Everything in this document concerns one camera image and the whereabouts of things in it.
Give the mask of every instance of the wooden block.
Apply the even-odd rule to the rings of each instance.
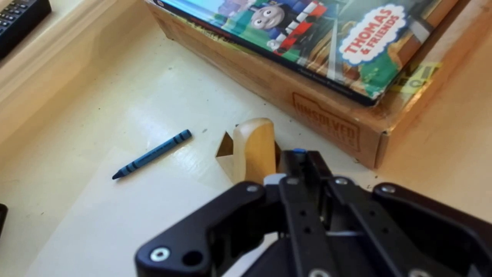
[[[233,182],[262,183],[275,174],[275,134],[269,119],[255,119],[233,129]]]

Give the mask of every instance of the cartoon train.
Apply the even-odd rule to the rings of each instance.
[[[267,46],[278,55],[295,46],[327,12],[319,0],[275,0],[255,8],[250,26],[266,31]]]

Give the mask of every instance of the screw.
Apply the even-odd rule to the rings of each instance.
[[[287,185],[292,185],[292,186],[298,185],[298,179],[287,179]]]
[[[390,185],[381,186],[381,191],[385,192],[385,194],[393,194],[393,192],[396,192],[395,186],[390,186]]]
[[[329,274],[326,271],[322,271],[322,269],[312,269],[309,272],[309,277],[329,277]]]
[[[167,248],[155,248],[150,254],[150,260],[155,263],[164,262],[170,257],[170,251]]]
[[[259,186],[252,185],[252,186],[247,186],[246,191],[253,194],[253,192],[259,191]]]
[[[412,269],[409,277],[432,277],[430,274],[427,274],[425,271],[422,269]]]
[[[346,180],[346,179],[335,179],[335,183],[339,185],[339,186],[346,186],[346,185],[349,185],[349,180]]]

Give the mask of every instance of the small wooden piece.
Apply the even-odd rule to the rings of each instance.
[[[223,165],[223,168],[227,168],[233,183],[243,180],[262,183],[266,175],[276,172],[278,152],[273,123],[269,119],[253,119],[238,125],[233,137],[224,134],[216,157],[223,160],[232,155],[232,166]]]

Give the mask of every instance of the black object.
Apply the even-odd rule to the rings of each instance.
[[[0,60],[3,60],[47,14],[47,0],[16,0],[0,11]]]
[[[4,223],[4,219],[6,219],[6,206],[0,203],[0,234],[1,234],[1,229],[3,229],[3,223]]]
[[[143,245],[138,277],[221,276],[269,232],[246,277],[492,276],[492,225],[393,183],[367,192],[318,152],[279,163],[278,185],[232,186]]]

